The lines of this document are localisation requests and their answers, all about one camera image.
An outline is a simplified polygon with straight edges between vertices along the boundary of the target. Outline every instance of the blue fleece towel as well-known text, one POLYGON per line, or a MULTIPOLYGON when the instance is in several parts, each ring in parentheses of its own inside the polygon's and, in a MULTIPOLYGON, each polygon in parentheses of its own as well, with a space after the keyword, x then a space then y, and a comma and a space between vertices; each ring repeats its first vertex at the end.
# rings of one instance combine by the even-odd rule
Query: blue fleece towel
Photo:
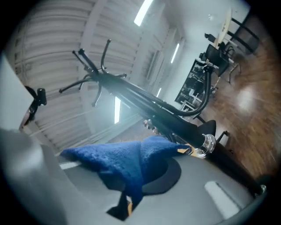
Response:
POLYGON ((160 136, 151 136, 142 142, 87 145, 65 149, 61 155, 71 156, 82 163, 90 163, 99 173, 120 176, 126 184, 126 192, 138 204, 142 199, 142 186, 148 181, 149 168, 155 161, 178 154, 186 145, 169 142, 160 136))

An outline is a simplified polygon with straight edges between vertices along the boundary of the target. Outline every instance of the chair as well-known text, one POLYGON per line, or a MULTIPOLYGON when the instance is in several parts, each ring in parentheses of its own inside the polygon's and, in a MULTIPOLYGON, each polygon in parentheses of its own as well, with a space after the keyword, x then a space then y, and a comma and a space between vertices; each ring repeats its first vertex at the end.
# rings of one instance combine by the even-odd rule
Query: chair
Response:
POLYGON ((230 50, 225 50, 225 46, 220 47, 219 49, 216 49, 213 45, 209 44, 206 53, 205 53, 205 57, 208 59, 208 63, 211 63, 215 66, 218 67, 218 70, 216 72, 216 74, 218 75, 219 79, 217 81, 217 83, 215 84, 215 86, 213 87, 214 89, 216 89, 216 86, 220 80, 220 77, 222 76, 222 74, 227 70, 227 68, 229 67, 229 65, 231 65, 233 68, 232 70, 229 72, 229 80, 228 83, 231 83, 231 74, 232 72, 238 67, 239 68, 239 73, 241 73, 241 68, 240 68, 240 64, 237 63, 236 65, 234 64, 234 61, 232 61, 229 57, 228 57, 228 53, 230 50))

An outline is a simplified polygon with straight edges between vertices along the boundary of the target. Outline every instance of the fluorescent light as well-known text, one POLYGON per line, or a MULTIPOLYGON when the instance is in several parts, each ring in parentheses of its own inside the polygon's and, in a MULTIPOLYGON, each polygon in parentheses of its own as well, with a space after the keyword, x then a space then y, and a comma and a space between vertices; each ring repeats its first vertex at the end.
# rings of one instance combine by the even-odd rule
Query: fluorescent light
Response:
POLYGON ((177 44, 177 47, 176 47, 176 49, 175 49, 175 52, 174 52, 174 55, 173 55, 173 57, 172 57, 172 61, 171 61, 171 63, 173 63, 173 62, 174 62, 174 59, 175 59, 175 56, 176 56, 177 51, 178 51, 178 49, 179 49, 179 46, 180 46, 180 44, 177 44))
POLYGON ((142 4, 139 12, 137 13, 137 16, 135 18, 134 23, 137 24, 138 26, 141 25, 145 14, 147 13, 151 3, 153 2, 153 0, 144 0, 144 3, 142 4))
POLYGON ((114 123, 119 122, 120 106, 121 106, 121 100, 119 98, 115 97, 114 123))
POLYGON ((161 89, 162 89, 162 88, 160 88, 160 89, 159 89, 158 94, 157 94, 157 96, 156 96, 156 97, 158 97, 158 96, 159 96, 161 89))

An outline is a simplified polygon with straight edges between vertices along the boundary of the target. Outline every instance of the wooden floor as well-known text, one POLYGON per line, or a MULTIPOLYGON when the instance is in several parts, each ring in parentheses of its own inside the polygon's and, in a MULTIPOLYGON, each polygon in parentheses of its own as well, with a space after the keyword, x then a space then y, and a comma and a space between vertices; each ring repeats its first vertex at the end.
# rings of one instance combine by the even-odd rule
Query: wooden floor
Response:
MULTIPOLYGON (((203 119, 216 120, 216 136, 224 130, 230 132, 227 147, 255 177, 275 174, 281 154, 280 58, 259 24, 255 16, 246 22, 261 39, 255 55, 235 56, 241 74, 234 71, 231 84, 220 79, 215 99, 202 112, 203 119)), ((238 35, 244 40, 249 38, 245 32, 238 35)))

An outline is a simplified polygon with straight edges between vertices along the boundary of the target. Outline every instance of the floor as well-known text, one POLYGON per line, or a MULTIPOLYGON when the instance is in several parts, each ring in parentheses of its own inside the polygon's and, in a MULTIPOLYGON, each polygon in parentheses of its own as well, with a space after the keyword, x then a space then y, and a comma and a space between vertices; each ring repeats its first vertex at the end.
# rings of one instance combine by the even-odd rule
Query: floor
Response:
MULTIPOLYGON (((235 55, 241 74, 234 71, 231 84, 220 79, 219 90, 202 112, 202 118, 216 120, 217 136, 224 130, 230 132, 227 148, 258 177, 275 174, 279 166, 281 68, 274 43, 257 17, 250 16, 245 25, 260 37, 261 43, 255 55, 235 55)), ((249 40, 246 32, 241 31, 238 36, 249 40)))

